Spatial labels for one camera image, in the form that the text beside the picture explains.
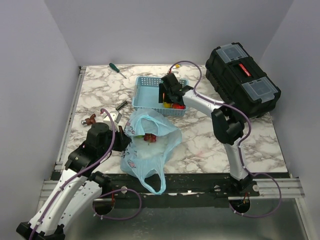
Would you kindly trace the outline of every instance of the gray wall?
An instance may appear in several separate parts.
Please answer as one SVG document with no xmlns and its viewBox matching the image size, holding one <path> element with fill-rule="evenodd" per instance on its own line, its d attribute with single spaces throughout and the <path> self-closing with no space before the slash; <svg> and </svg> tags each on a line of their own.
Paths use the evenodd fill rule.
<svg viewBox="0 0 320 240">
<path fill-rule="evenodd" d="M 320 226 L 320 1 L 294 1 L 261 60 L 282 89 L 272 112 L 290 171 L 299 176 Z"/>
<path fill-rule="evenodd" d="M 43 0 L 1 1 L 0 240 L 36 212 L 79 69 Z"/>
<path fill-rule="evenodd" d="M 79 65 L 204 64 L 241 42 L 258 61 L 292 0 L 45 0 Z"/>
</svg>

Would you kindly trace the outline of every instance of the toolbox lid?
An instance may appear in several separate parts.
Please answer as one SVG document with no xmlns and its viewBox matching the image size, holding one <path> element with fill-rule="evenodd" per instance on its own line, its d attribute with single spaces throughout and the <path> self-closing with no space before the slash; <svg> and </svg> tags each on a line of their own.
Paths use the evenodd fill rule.
<svg viewBox="0 0 320 240">
<path fill-rule="evenodd" d="M 252 100 L 261 99 L 261 103 L 273 100 L 275 98 L 275 93 L 278 92 L 266 76 L 251 82 L 243 83 L 242 86 Z"/>
<path fill-rule="evenodd" d="M 234 60 L 248 57 L 246 52 L 238 44 L 230 43 L 223 45 L 216 52 L 226 64 Z"/>
</svg>

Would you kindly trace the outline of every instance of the screwdriver handle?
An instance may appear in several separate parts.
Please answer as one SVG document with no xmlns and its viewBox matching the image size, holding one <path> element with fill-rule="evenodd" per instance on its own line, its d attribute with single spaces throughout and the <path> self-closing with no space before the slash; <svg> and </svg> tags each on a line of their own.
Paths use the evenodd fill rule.
<svg viewBox="0 0 320 240">
<path fill-rule="evenodd" d="M 112 70 L 116 71 L 117 73 L 120 72 L 120 70 L 116 67 L 116 65 L 114 65 L 112 62 L 109 63 L 109 66 Z"/>
</svg>

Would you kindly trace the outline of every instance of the green object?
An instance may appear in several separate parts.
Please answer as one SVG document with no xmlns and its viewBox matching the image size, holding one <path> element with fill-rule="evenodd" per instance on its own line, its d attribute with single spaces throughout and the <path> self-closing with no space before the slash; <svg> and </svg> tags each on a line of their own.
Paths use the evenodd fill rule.
<svg viewBox="0 0 320 240">
<path fill-rule="evenodd" d="M 114 65 L 112 62 L 109 63 L 109 66 L 112 70 L 116 71 L 118 74 L 121 74 L 125 79 L 126 79 L 126 76 L 123 75 L 120 70 L 116 67 L 116 65 Z"/>
</svg>

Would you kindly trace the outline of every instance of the gray floor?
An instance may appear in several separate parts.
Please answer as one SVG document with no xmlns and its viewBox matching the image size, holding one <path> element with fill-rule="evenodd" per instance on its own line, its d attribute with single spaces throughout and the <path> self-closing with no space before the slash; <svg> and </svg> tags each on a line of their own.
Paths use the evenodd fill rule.
<svg viewBox="0 0 320 240">
<path fill-rule="evenodd" d="M 276 200 L 255 200 L 248 213 L 263 214 Z M 115 209 L 114 217 L 135 210 Z M 72 223 L 65 240 L 307 240 L 294 199 L 285 199 L 272 216 L 240 217 L 228 208 L 143 209 L 128 221 L 100 220 L 86 209 Z"/>
</svg>

